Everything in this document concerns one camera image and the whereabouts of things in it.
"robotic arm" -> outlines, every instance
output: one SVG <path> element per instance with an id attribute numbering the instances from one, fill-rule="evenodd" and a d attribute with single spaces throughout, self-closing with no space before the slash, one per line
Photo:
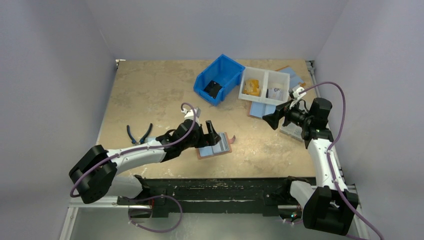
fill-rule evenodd
<path id="1" fill-rule="evenodd" d="M 198 108 L 195 111 L 184 110 L 184 122 L 177 129 L 169 130 L 142 145 L 109 150 L 105 150 L 101 145 L 93 146 L 69 172 L 74 184 L 80 181 L 76 189 L 82 201 L 90 204 L 103 196 L 124 196 L 133 199 L 143 191 L 143 178 L 121 177 L 117 176 L 118 174 L 145 164 L 163 163 L 174 159 L 188 148 L 216 145 L 221 137 L 216 133 L 210 120 L 206 121 L 208 133 L 204 134 L 199 123 L 200 112 Z M 193 125 L 194 119 L 192 130 L 183 138 Z M 95 165 L 113 156 L 116 157 L 92 170 Z"/>
<path id="2" fill-rule="evenodd" d="M 308 229 L 346 235 L 354 213 L 342 201 L 332 176 L 334 175 L 344 196 L 355 209 L 359 199 L 357 194 L 348 192 L 339 170 L 332 170 L 333 166 L 337 166 L 333 150 L 330 150 L 327 158 L 330 144 L 334 141 L 331 131 L 327 128 L 332 104 L 324 98 L 317 97 L 313 100 L 309 111 L 301 110 L 299 100 L 305 95 L 301 93 L 303 90 L 299 87 L 295 91 L 290 91 L 292 98 L 290 101 L 276 106 L 274 113 L 264 115 L 262 118 L 274 130 L 278 128 L 281 118 L 284 118 L 283 127 L 294 123 L 302 128 L 301 136 L 315 167 L 317 188 L 314 191 L 309 183 L 299 181 L 296 177 L 289 177 L 285 195 L 288 198 L 295 198 L 302 206 L 304 226 Z"/>

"white divided tray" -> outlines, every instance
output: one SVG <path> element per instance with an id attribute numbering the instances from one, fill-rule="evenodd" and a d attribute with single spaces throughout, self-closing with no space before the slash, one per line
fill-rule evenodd
<path id="1" fill-rule="evenodd" d="M 260 96 L 252 96 L 243 93 L 245 81 L 249 79 L 257 79 L 259 81 Z M 267 98 L 267 89 L 281 89 L 282 95 L 280 98 Z M 240 92 L 238 98 L 252 102 L 280 105 L 289 99 L 290 74 L 278 71 L 265 70 L 247 66 L 241 77 Z"/>

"wooden tabletop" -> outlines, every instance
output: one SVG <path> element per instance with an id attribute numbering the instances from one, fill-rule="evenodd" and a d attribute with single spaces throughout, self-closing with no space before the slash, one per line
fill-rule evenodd
<path id="1" fill-rule="evenodd" d="M 237 60 L 244 66 L 277 70 L 290 66 L 312 86 L 311 76 L 303 59 Z M 122 175 L 142 175 L 146 178 L 253 178 L 253 177 L 314 177 L 315 171 L 303 142 L 279 130 L 272 130 L 263 120 L 248 117 L 250 103 L 238 99 L 239 86 L 213 106 L 193 91 L 197 75 L 212 60 L 121 61 L 109 99 L 98 143 L 105 149 L 131 147 L 126 126 L 136 139 L 153 123 L 150 136 L 163 135 L 183 122 L 182 102 L 201 109 L 200 122 L 211 120 L 217 132 L 236 136 L 228 154 L 198 159 L 189 148 L 164 163 L 140 166 Z M 316 97 L 309 91 L 304 97 L 311 102 Z"/>

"white wall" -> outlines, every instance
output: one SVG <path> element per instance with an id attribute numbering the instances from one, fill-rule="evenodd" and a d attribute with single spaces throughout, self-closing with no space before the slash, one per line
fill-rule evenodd
<path id="1" fill-rule="evenodd" d="M 58 239 L 115 61 L 83 0 L 2 1 L 0 56 L 0 239 Z"/>
<path id="2" fill-rule="evenodd" d="M 315 59 L 347 0 L 87 0 L 116 59 Z"/>
<path id="3" fill-rule="evenodd" d="M 423 13 L 423 1 L 351 0 L 316 59 L 317 81 L 346 93 L 336 146 L 347 182 L 389 240 L 423 239 Z M 339 129 L 340 93 L 320 92 L 333 102 L 331 129 Z"/>

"white plastic container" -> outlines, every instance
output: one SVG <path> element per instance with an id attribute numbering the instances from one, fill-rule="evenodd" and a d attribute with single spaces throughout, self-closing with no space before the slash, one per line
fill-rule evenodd
<path id="1" fill-rule="evenodd" d="M 249 79 L 257 79 L 259 81 L 260 96 L 252 96 L 243 93 L 245 81 Z M 267 98 L 267 89 L 271 88 L 278 88 L 282 90 L 280 99 Z M 257 103 L 280 105 L 287 102 L 289 99 L 289 88 L 290 74 L 247 66 L 241 77 L 238 98 Z"/>

